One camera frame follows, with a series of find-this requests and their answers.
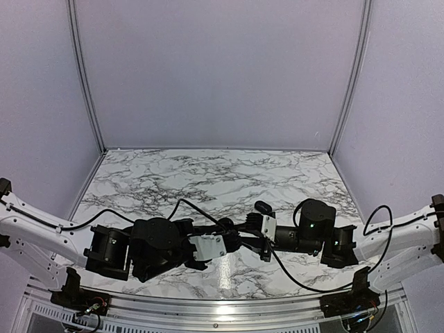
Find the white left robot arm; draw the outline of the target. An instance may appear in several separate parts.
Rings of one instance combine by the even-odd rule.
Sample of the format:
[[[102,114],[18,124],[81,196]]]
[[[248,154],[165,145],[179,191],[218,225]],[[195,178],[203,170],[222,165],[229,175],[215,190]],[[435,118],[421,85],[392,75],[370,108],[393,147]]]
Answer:
[[[133,275],[146,282],[182,265],[203,271],[208,262],[241,247],[230,219],[198,227],[190,219],[138,219],[123,229],[95,220],[75,224],[59,219],[19,199],[11,182],[1,179],[1,253],[47,289],[59,291],[74,309],[87,304],[87,292],[67,282],[76,274],[56,256],[106,278],[126,281]]]

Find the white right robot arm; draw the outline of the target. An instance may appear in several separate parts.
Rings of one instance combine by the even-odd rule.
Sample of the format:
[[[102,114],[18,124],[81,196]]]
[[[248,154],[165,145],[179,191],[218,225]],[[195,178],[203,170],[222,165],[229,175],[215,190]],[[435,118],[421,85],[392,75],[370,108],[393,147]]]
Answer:
[[[336,209],[323,201],[308,198],[292,215],[291,226],[278,225],[275,212],[257,201],[237,230],[245,232],[243,245],[265,262],[277,251],[319,255],[330,268],[356,266],[377,257],[377,263],[359,275],[365,281],[347,291],[343,304],[357,311],[371,297],[393,284],[443,263],[443,195],[432,197],[430,205],[400,218],[390,216],[384,223],[335,227]]]

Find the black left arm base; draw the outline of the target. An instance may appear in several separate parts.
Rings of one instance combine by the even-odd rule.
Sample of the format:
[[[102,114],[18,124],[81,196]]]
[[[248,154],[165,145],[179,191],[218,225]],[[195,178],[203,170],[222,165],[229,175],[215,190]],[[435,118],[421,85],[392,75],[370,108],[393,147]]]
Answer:
[[[79,316],[98,314],[105,316],[110,306],[110,295],[80,286],[80,276],[74,268],[67,268],[67,279],[60,291],[52,291],[52,304],[76,310]]]

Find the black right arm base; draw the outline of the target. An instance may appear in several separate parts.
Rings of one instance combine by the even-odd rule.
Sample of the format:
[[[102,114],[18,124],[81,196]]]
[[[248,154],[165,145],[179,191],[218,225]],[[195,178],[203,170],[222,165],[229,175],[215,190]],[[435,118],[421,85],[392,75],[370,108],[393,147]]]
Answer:
[[[320,298],[320,309],[324,317],[342,316],[370,309],[381,304],[379,293],[370,289],[368,274],[370,267],[358,270],[352,280],[349,291],[324,295]]]

